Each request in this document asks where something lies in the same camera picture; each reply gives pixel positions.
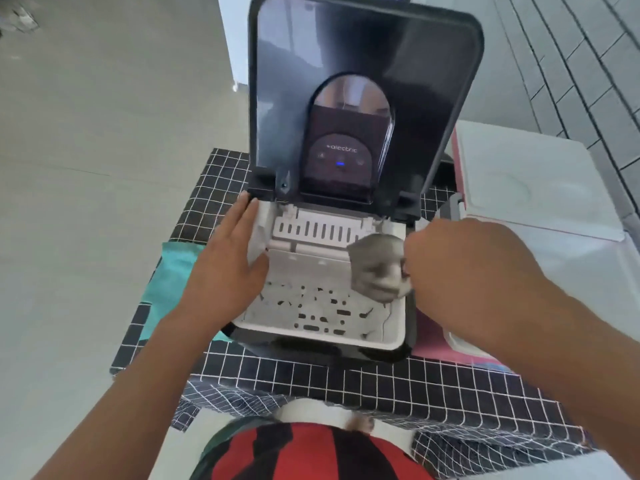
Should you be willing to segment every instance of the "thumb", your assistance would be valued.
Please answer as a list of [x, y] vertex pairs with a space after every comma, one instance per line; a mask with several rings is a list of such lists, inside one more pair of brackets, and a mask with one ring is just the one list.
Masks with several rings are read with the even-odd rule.
[[269, 272], [269, 257], [266, 252], [263, 252], [253, 261], [251, 269], [249, 270], [249, 279], [253, 286], [260, 292], [264, 286], [264, 282], [267, 280], [267, 273]]

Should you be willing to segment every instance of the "ice maker lid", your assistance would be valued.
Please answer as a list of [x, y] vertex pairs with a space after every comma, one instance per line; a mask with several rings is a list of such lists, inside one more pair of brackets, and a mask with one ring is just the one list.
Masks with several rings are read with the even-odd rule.
[[482, 53], [481, 26], [464, 13], [252, 0], [250, 191], [419, 218]]

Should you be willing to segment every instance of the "teal cloth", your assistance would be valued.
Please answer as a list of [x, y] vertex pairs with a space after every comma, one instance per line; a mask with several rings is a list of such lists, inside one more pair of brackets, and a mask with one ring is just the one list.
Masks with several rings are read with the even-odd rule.
[[[162, 260], [142, 295], [142, 301], [150, 303], [151, 309], [142, 327], [140, 340], [151, 337], [158, 322], [178, 305], [193, 265], [203, 249], [202, 244], [193, 242], [163, 243]], [[221, 331], [213, 339], [232, 341]]]

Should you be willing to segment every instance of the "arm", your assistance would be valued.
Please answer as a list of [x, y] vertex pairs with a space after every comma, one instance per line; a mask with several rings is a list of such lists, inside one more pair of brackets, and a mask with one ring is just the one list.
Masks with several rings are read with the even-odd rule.
[[180, 304], [156, 327], [37, 480], [146, 479], [189, 373], [213, 336], [260, 293], [269, 260], [246, 251], [257, 201], [240, 195], [199, 256]]
[[421, 311], [560, 401], [640, 479], [638, 342], [546, 279], [505, 226], [439, 219], [405, 256]]

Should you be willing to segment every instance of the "table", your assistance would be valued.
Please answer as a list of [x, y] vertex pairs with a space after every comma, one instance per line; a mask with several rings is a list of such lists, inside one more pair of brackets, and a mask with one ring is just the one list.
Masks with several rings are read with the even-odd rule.
[[[206, 243], [245, 188], [247, 153], [215, 148], [171, 234]], [[431, 219], [455, 192], [422, 196]], [[139, 340], [150, 305], [140, 303], [111, 366], [117, 374], [146, 341]], [[584, 454], [593, 445], [560, 404], [516, 374], [409, 357], [393, 365], [330, 369], [258, 357], [233, 342], [212, 342], [191, 373], [172, 427], [184, 431], [200, 408], [236, 417], [268, 415], [299, 397], [361, 410], [417, 431], [413, 457], [441, 478], [480, 474]]]

